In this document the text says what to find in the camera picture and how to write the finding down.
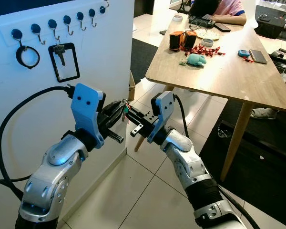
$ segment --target pink shirt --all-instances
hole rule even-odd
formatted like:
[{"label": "pink shirt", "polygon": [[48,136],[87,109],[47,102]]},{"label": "pink shirt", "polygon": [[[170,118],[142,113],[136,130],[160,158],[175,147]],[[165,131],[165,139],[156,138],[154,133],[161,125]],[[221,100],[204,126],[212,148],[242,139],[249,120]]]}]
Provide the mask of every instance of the pink shirt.
[{"label": "pink shirt", "polygon": [[240,0],[222,0],[214,14],[235,16],[244,12],[244,7]]}]

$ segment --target notebook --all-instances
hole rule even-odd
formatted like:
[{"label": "notebook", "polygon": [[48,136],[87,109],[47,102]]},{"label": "notebook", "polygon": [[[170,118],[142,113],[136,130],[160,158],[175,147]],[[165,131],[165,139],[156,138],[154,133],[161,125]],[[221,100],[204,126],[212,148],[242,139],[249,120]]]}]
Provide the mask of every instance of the notebook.
[{"label": "notebook", "polygon": [[261,51],[250,49],[249,53],[254,62],[267,64],[267,60],[265,59]]}]

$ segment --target silver robot arm segment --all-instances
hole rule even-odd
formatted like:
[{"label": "silver robot arm segment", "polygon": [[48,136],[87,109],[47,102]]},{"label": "silver robot arm segment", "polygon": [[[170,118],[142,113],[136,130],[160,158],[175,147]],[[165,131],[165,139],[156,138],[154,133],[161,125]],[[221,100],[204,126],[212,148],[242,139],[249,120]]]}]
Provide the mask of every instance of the silver robot arm segment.
[{"label": "silver robot arm segment", "polygon": [[194,208],[196,223],[210,229],[246,229],[227,200],[223,200],[216,182],[207,173],[192,141],[172,130],[160,148],[171,160],[175,173]]},{"label": "silver robot arm segment", "polygon": [[67,187],[87,156],[85,145],[72,135],[52,146],[24,188],[19,208],[22,218],[31,222],[58,218]]}]

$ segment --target orange object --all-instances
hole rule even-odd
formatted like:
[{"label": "orange object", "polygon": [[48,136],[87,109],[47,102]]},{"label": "orange object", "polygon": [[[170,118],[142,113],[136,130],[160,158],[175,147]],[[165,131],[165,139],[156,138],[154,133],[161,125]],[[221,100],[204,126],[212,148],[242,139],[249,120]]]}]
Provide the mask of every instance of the orange object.
[{"label": "orange object", "polygon": [[184,41],[184,32],[176,31],[170,34],[170,50],[177,51],[180,49]]},{"label": "orange object", "polygon": [[183,48],[185,50],[191,49],[193,48],[195,41],[197,38],[197,33],[194,31],[185,31],[184,33],[184,42],[181,46],[183,46]]}]

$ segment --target cable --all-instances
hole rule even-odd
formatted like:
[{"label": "cable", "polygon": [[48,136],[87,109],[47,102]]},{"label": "cable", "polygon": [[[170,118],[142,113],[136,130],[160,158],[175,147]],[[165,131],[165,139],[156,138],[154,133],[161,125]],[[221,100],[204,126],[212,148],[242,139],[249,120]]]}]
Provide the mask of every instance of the cable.
[{"label": "cable", "polygon": [[236,207],[236,209],[239,210],[241,214],[249,221],[253,229],[260,229],[260,227],[254,221],[254,219],[236,200],[234,200],[229,194],[227,194],[220,186],[218,186],[218,189]]},{"label": "cable", "polygon": [[178,103],[179,103],[179,106],[180,106],[185,136],[188,137],[188,138],[190,138],[190,137],[189,137],[189,132],[187,131],[187,125],[186,125],[185,114],[184,114],[184,109],[183,109],[182,102],[181,102],[180,98],[178,97],[178,95],[176,95],[176,94],[174,94],[174,100],[175,100],[175,99],[177,99],[177,101],[178,101]]},{"label": "cable", "polygon": [[25,104],[27,104],[29,101],[33,100],[34,98],[45,94],[47,92],[51,92],[51,91],[55,91],[55,90],[63,90],[66,91],[69,95],[69,97],[73,96],[74,93],[74,86],[71,87],[62,87],[62,86],[56,86],[56,87],[50,87],[47,89],[44,89],[40,92],[37,92],[33,95],[31,95],[30,97],[28,97],[27,99],[23,100],[20,104],[18,104],[14,109],[12,109],[9,114],[5,117],[5,119],[3,120],[1,126],[0,126],[0,171],[2,173],[2,176],[4,178],[4,180],[0,180],[0,184],[3,184],[7,187],[9,187],[12,192],[17,196],[17,198],[21,201],[22,197],[23,197],[23,192],[18,189],[13,182],[18,182],[18,181],[22,181],[22,180],[26,180],[28,179],[30,176],[27,177],[23,177],[23,178],[18,178],[18,179],[10,179],[5,165],[4,165],[4,161],[3,161],[3,157],[2,157],[2,136],[3,136],[3,132],[4,132],[4,128],[6,127],[8,121],[10,120],[10,118],[12,118],[12,116],[21,108],[23,107]]}]

